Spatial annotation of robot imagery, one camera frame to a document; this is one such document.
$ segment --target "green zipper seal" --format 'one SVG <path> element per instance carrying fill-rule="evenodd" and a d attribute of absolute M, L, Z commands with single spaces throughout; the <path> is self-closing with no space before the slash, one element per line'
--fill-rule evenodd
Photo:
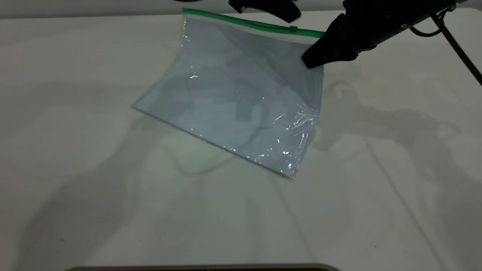
<path fill-rule="evenodd" d="M 321 38 L 325 33 L 322 31 L 302 29 L 295 26 L 283 27 L 283 26 L 261 23 L 257 21 L 244 20 L 240 18 L 235 18 L 231 16 L 226 16 L 226 15 L 221 15 L 213 12 L 196 10 L 196 9 L 182 8 L 182 13 L 208 17 L 212 19 L 230 22 L 240 26 L 250 27 L 261 31 L 273 32 L 273 33 L 306 36 L 306 37 L 313 37 L 318 39 Z"/>

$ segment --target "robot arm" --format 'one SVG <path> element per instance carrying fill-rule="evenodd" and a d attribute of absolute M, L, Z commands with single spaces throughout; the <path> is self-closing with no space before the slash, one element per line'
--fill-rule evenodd
<path fill-rule="evenodd" d="M 229 4 L 239 13 L 254 8 L 290 23 L 301 16 L 293 1 L 295 0 L 229 0 Z M 345 14 L 340 14 L 323 37 L 301 58 L 308 68 L 314 68 L 330 62 L 354 60 L 360 52 L 371 50 L 406 29 L 424 37 L 442 32 L 482 85 L 482 75 L 443 24 L 445 13 L 454 10 L 456 3 L 465 1 L 467 0 L 344 0 Z M 439 27 L 438 31 L 425 34 L 413 27 L 429 17 Z"/>

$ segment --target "white table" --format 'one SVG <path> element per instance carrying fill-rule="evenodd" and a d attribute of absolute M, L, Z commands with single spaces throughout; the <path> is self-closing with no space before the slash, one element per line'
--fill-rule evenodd
<path fill-rule="evenodd" d="M 446 24 L 482 68 L 482 13 Z M 0 270 L 482 269 L 482 88 L 442 35 L 326 65 L 290 181 L 132 109 L 180 34 L 179 15 L 0 20 Z"/>

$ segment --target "plastic bag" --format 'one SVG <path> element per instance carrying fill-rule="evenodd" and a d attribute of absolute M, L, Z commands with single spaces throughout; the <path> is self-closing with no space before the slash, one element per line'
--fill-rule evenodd
<path fill-rule="evenodd" d="M 323 76 L 300 56 L 323 32 L 183 12 L 177 59 L 135 108 L 293 177 L 320 113 Z"/>

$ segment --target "ziplock bag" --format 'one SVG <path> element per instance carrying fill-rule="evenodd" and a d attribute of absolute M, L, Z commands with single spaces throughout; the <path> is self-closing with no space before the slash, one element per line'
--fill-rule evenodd
<path fill-rule="evenodd" d="M 323 78 L 301 55 L 323 32 L 183 14 L 175 63 L 135 108 L 293 177 L 320 114 Z"/>

